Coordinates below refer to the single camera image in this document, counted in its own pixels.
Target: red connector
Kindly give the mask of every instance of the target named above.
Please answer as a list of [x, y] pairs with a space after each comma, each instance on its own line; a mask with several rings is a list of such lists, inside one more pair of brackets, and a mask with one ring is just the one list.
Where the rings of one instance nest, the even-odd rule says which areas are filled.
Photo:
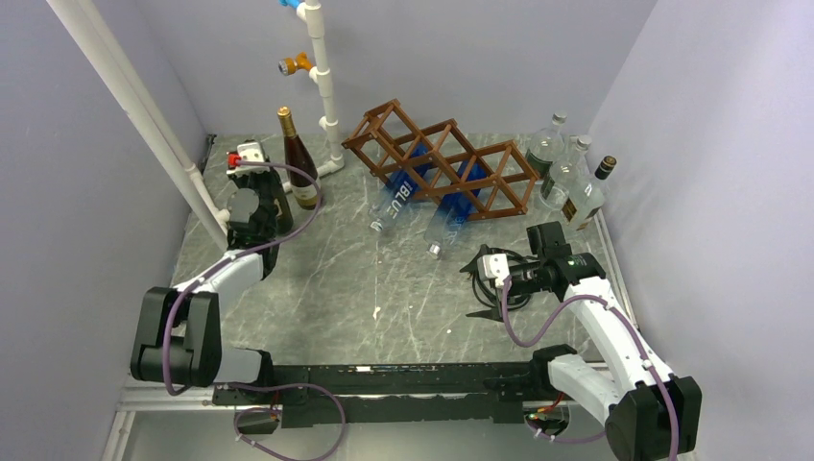
[[227, 165], [229, 168], [237, 168], [237, 160], [240, 159], [240, 154], [236, 152], [229, 152], [227, 158]]

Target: brown wine bottle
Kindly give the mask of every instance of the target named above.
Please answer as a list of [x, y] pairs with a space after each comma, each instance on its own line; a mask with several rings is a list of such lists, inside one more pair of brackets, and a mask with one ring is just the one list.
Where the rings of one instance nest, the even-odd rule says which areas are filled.
[[[285, 136], [283, 138], [285, 143], [285, 163], [299, 168], [319, 183], [320, 180], [317, 177], [317, 167], [314, 165], [314, 159], [308, 154], [308, 150], [302, 144], [302, 139], [299, 139], [297, 135], [294, 120], [291, 119], [291, 111], [283, 106], [277, 111], [277, 117], [280, 119], [282, 133]], [[309, 180], [303, 178], [302, 175], [289, 171], [288, 181], [291, 183], [291, 193], [300, 208], [314, 209], [317, 206], [317, 188]]]

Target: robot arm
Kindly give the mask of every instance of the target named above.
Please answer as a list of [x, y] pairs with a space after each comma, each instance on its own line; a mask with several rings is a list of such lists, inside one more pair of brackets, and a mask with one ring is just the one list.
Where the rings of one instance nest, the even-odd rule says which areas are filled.
[[[495, 290], [508, 290], [512, 295], [551, 291], [560, 301], [578, 295], [605, 301], [603, 305], [580, 299], [567, 308], [586, 328], [612, 377], [590, 367], [572, 348], [559, 345], [534, 352], [532, 373], [539, 385], [567, 394], [604, 425], [610, 447], [620, 460], [668, 455], [671, 426], [661, 385], [675, 407], [679, 453], [693, 450], [701, 412], [701, 389], [695, 380], [675, 376], [639, 332], [626, 327], [630, 320], [622, 313], [605, 272], [592, 255], [571, 254], [558, 223], [535, 226], [528, 233], [539, 262], [509, 267], [505, 255], [479, 255], [478, 276], [489, 280]], [[656, 382], [651, 368], [662, 382]]]
[[[247, 161], [268, 161], [260, 143], [248, 141], [235, 154]], [[277, 247], [241, 255], [246, 249], [274, 240], [291, 228], [288, 203], [279, 174], [263, 166], [231, 166], [227, 175], [238, 186], [229, 198], [228, 250], [194, 278], [172, 288], [156, 287], [145, 295], [136, 329], [131, 373], [140, 380], [161, 382], [163, 332], [169, 311], [181, 291], [202, 284], [183, 300], [174, 327], [182, 335], [170, 341], [170, 377], [176, 384], [205, 387], [213, 382], [267, 385], [273, 373], [268, 352], [235, 349], [221, 344], [220, 324], [249, 287], [266, 278], [276, 265]], [[204, 274], [223, 266], [204, 279]]]

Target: clear glass bottle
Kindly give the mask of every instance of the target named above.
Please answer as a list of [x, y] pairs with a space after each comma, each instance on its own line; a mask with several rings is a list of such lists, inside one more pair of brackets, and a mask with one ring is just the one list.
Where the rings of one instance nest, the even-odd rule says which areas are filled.
[[[427, 148], [423, 144], [419, 144], [416, 150], [410, 157], [420, 157], [426, 154]], [[424, 176], [432, 167], [432, 163], [417, 166], [416, 173]], [[401, 214], [401, 210], [407, 206], [410, 198], [413, 197], [419, 190], [416, 181], [403, 170], [393, 172], [387, 180], [387, 183], [379, 189], [379, 197], [373, 203], [369, 210], [369, 215], [373, 218], [371, 222], [371, 229], [377, 232], [382, 232], [395, 226], [396, 219]]]
[[568, 198], [563, 205], [563, 216], [567, 225], [581, 231], [590, 223], [590, 218], [605, 203], [605, 179], [616, 166], [616, 158], [607, 156], [596, 168], [591, 178], [579, 178], [568, 190]]
[[538, 171], [541, 178], [565, 150], [565, 139], [560, 133], [560, 128], [567, 117], [568, 114], [562, 110], [554, 112], [551, 125], [534, 133], [526, 149], [526, 160]]
[[590, 136], [581, 134], [573, 143], [573, 149], [551, 165], [542, 177], [542, 184], [539, 187], [539, 197], [543, 205], [551, 209], [563, 208], [565, 199], [568, 198], [568, 189], [584, 174], [582, 164], [590, 143]]
[[[458, 175], [463, 175], [466, 168], [467, 163], [462, 163], [458, 168]], [[482, 180], [485, 177], [486, 172], [475, 164], [469, 171], [467, 181]], [[480, 194], [480, 191], [481, 189], [471, 190], [475, 197]], [[438, 209], [435, 210], [435, 214], [433, 214], [430, 224], [427, 226], [427, 230], [424, 231], [424, 240], [429, 244], [427, 252], [432, 257], [440, 258], [443, 252], [448, 251], [455, 245], [473, 209], [472, 202], [464, 196], [463, 192], [443, 196], [441, 204], [438, 205]]]

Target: gold foil cap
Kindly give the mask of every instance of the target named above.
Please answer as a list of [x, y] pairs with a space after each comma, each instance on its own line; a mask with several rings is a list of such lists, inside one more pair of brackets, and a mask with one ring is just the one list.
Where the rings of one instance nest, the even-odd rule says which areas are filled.
[[277, 117], [280, 119], [280, 127], [282, 133], [286, 137], [294, 137], [297, 135], [297, 129], [294, 128], [294, 120], [291, 118], [291, 110], [287, 106], [283, 106], [277, 110]]

